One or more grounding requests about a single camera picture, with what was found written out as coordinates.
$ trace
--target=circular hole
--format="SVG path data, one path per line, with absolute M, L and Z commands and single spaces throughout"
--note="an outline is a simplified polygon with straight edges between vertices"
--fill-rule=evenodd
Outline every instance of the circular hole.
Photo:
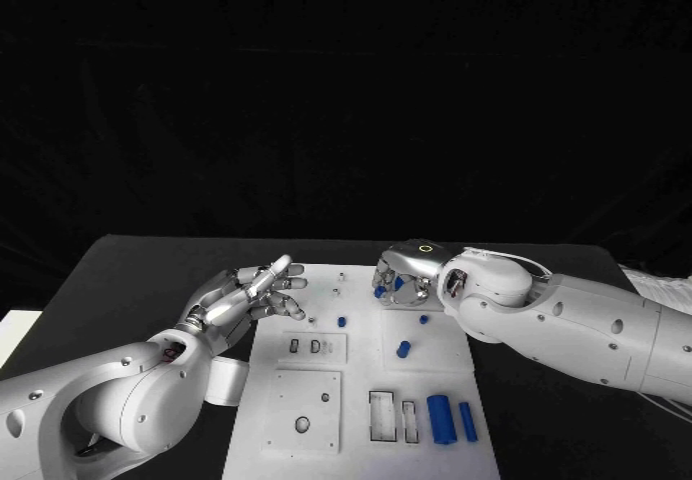
M 622 321 L 619 319 L 617 319 L 614 322 L 612 322 L 612 325 L 609 326 L 609 331 L 612 333 L 619 333 L 622 331 Z
M 307 429 L 310 428 L 310 420 L 307 417 L 298 417 L 295 420 L 295 431 L 298 433 L 305 433 Z

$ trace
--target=white cable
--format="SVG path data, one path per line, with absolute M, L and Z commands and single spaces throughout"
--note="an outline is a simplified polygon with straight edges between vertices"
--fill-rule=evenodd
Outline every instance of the white cable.
M 680 420 L 684 420 L 687 423 L 692 423 L 692 420 L 684 417 L 683 415 L 680 415 L 677 412 L 673 412 L 667 407 L 664 407 L 663 405 L 660 405 L 660 403 L 654 402 L 653 399 L 650 399 L 641 392 L 637 392 L 638 395 L 641 395 L 641 397 L 648 401 L 651 402 L 660 409 L 663 409 L 667 413 L 670 413 L 671 415 L 674 415 Z
M 687 410 L 687 408 L 684 407 L 684 405 L 681 405 L 681 403 L 677 403 L 674 400 L 670 400 L 668 398 L 666 398 L 666 402 L 674 405 L 689 416 L 692 416 L 692 410 Z
M 524 262 L 530 263 L 532 265 L 534 265 L 542 270 L 543 278 L 547 278 L 552 275 L 552 272 L 537 262 L 534 262 L 533 260 L 529 260 L 527 258 L 519 257 L 519 255 L 511 255 L 508 253 L 493 252 L 490 250 L 483 250 L 481 248 L 474 248 L 474 247 L 465 247 L 464 250 L 467 252 L 475 252 L 475 253 L 481 253 L 484 255 L 490 254 L 490 255 L 497 255 L 500 257 L 516 258 L 517 260 L 523 260 Z

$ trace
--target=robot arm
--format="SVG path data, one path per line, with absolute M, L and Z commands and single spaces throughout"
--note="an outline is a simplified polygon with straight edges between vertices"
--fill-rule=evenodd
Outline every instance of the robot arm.
M 429 263 L 448 257 L 436 269 L 421 260 L 428 249 Z M 477 340 L 506 343 L 581 380 L 692 404 L 692 317 L 537 264 L 542 275 L 532 275 L 513 259 L 534 264 L 471 248 L 451 257 L 439 245 L 409 240 L 382 255 L 374 296 L 383 304 L 415 305 L 434 290 Z M 425 294 L 413 298 L 410 291 Z
M 284 255 L 268 267 L 220 272 L 194 292 L 174 328 L 147 342 L 0 382 L 0 477 L 108 480 L 168 450 L 211 401 L 216 355 L 253 320 L 304 318 L 276 291 L 305 287 L 292 277 L 302 270 Z

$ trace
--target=hole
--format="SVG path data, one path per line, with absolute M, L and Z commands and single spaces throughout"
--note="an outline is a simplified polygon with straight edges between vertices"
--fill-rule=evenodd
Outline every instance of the hole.
M 609 331 L 612 333 L 619 333 L 622 331 L 622 321 L 617 319 L 609 326 Z
M 7 415 L 7 431 L 14 438 L 21 436 L 24 430 L 24 412 L 21 410 L 13 410 Z
M 295 420 L 295 431 L 298 433 L 305 433 L 307 429 L 310 428 L 310 420 L 307 417 L 298 417 Z

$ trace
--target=small blue part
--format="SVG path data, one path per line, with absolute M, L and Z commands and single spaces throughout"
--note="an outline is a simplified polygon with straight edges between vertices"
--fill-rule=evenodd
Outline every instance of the small blue part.
M 400 342 L 399 348 L 396 349 L 396 355 L 399 358 L 408 357 L 408 351 L 410 350 L 410 343 L 405 340 Z
M 429 425 L 432 427 L 432 438 L 439 445 L 449 445 L 457 442 L 454 420 L 451 419 L 449 399 L 446 395 L 428 397 Z
M 472 425 L 471 409 L 468 407 L 468 402 L 461 402 L 458 404 L 458 410 L 461 412 L 461 420 L 464 421 L 465 439 L 470 442 L 477 442 L 478 437 L 475 435 L 475 426 Z

